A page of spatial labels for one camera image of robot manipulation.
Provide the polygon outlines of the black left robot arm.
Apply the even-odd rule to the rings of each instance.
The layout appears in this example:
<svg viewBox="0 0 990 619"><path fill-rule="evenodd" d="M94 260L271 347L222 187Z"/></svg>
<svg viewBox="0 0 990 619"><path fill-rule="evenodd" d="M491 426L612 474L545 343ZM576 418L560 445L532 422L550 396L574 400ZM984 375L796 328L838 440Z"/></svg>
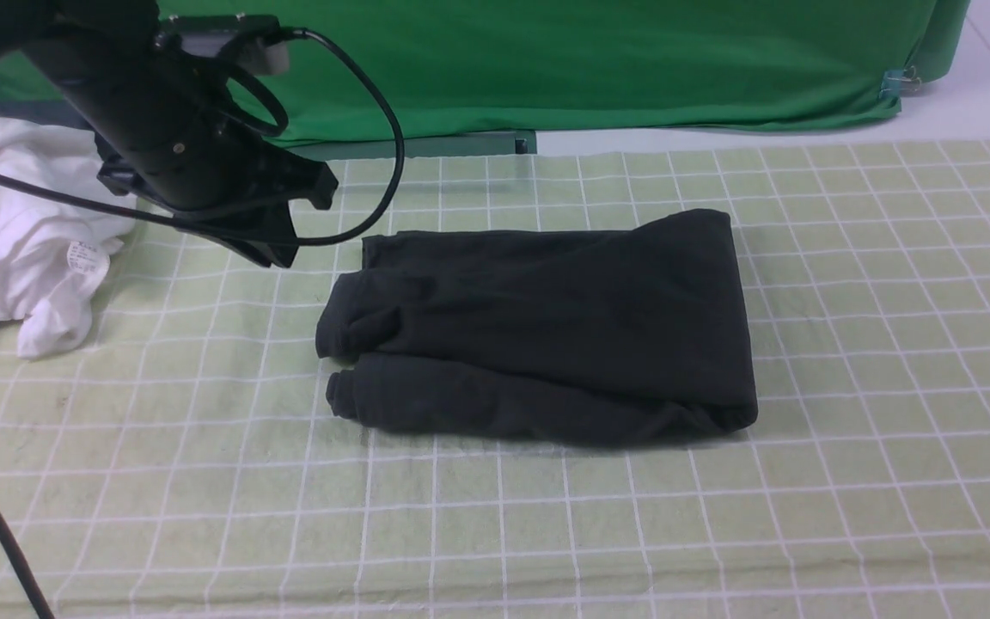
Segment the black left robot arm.
<svg viewBox="0 0 990 619"><path fill-rule="evenodd" d="M285 70L282 32L262 13L162 19L154 1L0 1L0 58L20 52L93 129L102 185L287 269L290 202L327 209L338 182L271 144L288 117L256 74Z"/></svg>

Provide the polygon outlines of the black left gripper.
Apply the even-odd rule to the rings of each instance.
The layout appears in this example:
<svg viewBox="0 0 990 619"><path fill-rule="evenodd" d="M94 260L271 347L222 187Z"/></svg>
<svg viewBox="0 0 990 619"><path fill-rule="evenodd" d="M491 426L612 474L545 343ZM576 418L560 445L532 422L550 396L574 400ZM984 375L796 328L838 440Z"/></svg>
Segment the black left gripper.
<svg viewBox="0 0 990 619"><path fill-rule="evenodd" d="M260 267L290 269L291 201L333 208L339 180L329 165L224 116L215 86L182 58L152 46L122 51L97 34L48 35L23 52L133 169L131 188L181 230Z"/></svg>

